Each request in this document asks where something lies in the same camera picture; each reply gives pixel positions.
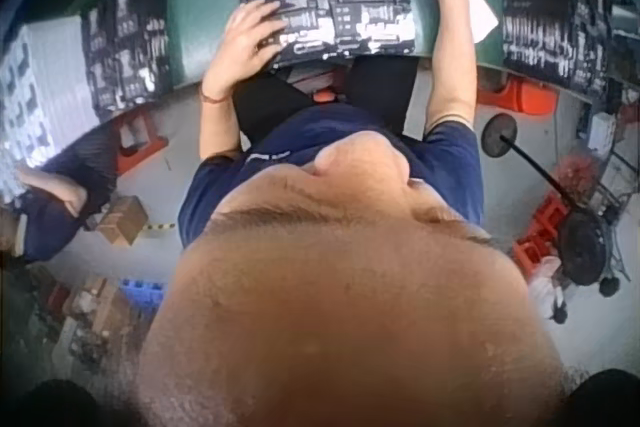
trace yellow tape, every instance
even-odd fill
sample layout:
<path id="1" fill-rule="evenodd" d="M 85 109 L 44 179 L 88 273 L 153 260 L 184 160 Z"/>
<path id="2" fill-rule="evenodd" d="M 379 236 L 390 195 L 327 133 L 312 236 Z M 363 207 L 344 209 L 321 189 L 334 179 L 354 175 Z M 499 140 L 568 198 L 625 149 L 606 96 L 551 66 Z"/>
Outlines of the yellow tape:
<path id="1" fill-rule="evenodd" d="M 147 224 L 143 230 L 171 230 L 176 228 L 176 223 L 171 224 Z"/>

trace nose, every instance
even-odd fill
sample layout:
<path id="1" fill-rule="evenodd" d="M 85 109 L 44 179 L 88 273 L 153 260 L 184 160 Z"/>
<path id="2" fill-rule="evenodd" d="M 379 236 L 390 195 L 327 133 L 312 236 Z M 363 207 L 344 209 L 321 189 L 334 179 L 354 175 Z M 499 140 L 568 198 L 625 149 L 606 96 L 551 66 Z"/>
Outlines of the nose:
<path id="1" fill-rule="evenodd" d="M 409 181 L 407 159 L 377 132 L 359 132 L 325 147 L 316 156 L 314 170 L 320 177 L 386 188 Z"/>

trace hair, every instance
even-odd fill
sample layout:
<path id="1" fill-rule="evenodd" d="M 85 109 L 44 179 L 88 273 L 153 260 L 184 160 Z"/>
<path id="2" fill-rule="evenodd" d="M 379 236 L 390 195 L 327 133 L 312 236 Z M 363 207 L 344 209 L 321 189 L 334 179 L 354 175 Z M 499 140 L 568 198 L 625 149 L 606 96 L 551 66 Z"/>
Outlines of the hair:
<path id="1" fill-rule="evenodd" d="M 10 250 L 16 240 L 18 219 L 13 212 L 0 207 L 0 252 Z"/>

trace black pants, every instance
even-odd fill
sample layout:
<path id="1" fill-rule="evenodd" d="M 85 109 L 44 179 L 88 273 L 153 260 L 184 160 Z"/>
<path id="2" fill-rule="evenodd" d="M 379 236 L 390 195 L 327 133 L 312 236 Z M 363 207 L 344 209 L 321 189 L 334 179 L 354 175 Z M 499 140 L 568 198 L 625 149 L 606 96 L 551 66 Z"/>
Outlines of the black pants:
<path id="1" fill-rule="evenodd" d="M 346 80 L 349 104 L 366 110 L 401 135 L 418 69 L 417 57 L 359 57 Z M 260 142 L 292 115 L 315 105 L 313 99 L 268 73 L 241 82 L 233 94 L 240 130 Z"/>

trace navy blue t-shirt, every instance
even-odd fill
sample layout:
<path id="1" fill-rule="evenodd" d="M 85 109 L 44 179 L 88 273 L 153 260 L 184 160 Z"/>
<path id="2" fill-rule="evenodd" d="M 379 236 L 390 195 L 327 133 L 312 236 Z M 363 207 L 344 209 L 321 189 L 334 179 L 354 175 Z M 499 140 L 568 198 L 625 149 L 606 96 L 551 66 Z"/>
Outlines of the navy blue t-shirt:
<path id="1" fill-rule="evenodd" d="M 31 189 L 21 199 L 18 213 L 27 216 L 23 256 L 27 262 L 51 260 L 69 244 L 86 217 L 72 216 L 59 199 Z"/>
<path id="2" fill-rule="evenodd" d="M 466 220 L 480 225 L 484 194 L 476 136 L 459 122 L 437 125 L 422 141 L 388 132 L 367 112 L 344 104 L 310 107 L 274 129 L 238 159 L 212 157 L 193 178 L 180 209 L 180 238 L 186 247 L 203 232 L 223 197 L 275 164 L 303 166 L 318 152 L 362 131 L 384 135 L 409 162 L 410 176 L 422 179 Z"/>

